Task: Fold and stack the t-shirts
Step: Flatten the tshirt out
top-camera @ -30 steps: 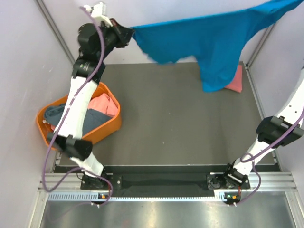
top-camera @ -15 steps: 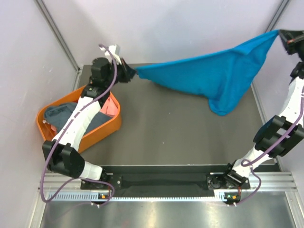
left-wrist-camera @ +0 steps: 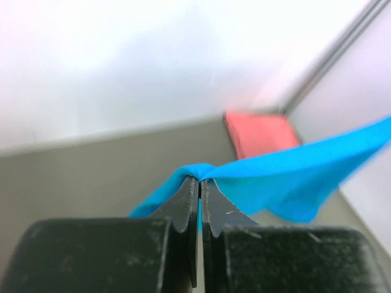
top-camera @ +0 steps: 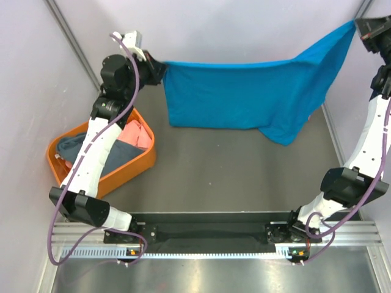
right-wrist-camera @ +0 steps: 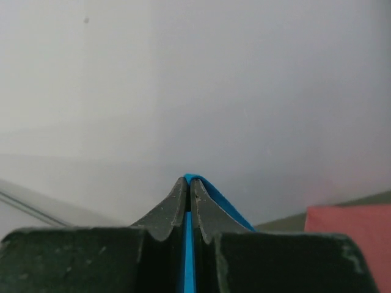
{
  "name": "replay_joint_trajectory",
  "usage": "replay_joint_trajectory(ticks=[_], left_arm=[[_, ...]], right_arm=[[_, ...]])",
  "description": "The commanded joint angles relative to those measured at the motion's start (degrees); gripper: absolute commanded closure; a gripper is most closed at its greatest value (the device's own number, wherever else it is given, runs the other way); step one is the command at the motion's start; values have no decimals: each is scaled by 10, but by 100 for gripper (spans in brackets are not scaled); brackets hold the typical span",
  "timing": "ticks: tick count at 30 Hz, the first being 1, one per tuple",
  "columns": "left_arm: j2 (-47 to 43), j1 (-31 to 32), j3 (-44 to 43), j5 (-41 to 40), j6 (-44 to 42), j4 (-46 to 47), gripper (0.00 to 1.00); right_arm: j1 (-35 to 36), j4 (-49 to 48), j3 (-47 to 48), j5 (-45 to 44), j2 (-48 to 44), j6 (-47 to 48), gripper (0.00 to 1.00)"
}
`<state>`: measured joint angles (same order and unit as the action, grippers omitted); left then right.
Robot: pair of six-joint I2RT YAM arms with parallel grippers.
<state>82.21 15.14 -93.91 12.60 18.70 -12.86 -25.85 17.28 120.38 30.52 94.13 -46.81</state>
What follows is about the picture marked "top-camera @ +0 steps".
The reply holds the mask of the blue t shirt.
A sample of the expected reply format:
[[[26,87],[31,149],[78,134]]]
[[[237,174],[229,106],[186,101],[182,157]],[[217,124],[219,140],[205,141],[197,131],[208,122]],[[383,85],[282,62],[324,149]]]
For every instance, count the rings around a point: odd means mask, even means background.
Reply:
[[[355,30],[349,21],[288,60],[170,62],[163,78],[170,125],[257,129],[275,143],[291,144],[325,102]]]

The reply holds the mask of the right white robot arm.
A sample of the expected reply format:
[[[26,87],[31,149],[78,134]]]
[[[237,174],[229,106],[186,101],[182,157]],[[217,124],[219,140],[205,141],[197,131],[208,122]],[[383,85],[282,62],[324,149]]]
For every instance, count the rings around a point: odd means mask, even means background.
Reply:
[[[363,205],[389,189],[382,176],[390,149],[390,16],[357,18],[354,24],[365,49],[384,61],[371,82],[364,128],[351,157],[325,174],[314,200],[291,211],[285,224],[265,226],[272,243],[305,242],[335,234]]]

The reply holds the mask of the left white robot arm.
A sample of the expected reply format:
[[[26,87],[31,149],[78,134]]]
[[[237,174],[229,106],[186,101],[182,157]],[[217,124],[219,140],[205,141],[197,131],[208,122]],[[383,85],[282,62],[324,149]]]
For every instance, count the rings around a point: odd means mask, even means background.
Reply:
[[[94,227],[117,230],[125,242],[138,237],[131,214],[98,199],[98,185],[106,160],[133,111],[138,92],[146,85],[158,85],[167,66],[147,50],[125,57],[114,54],[102,62],[103,83],[92,106],[86,136],[75,163],[59,187],[52,187],[49,199],[67,219]]]

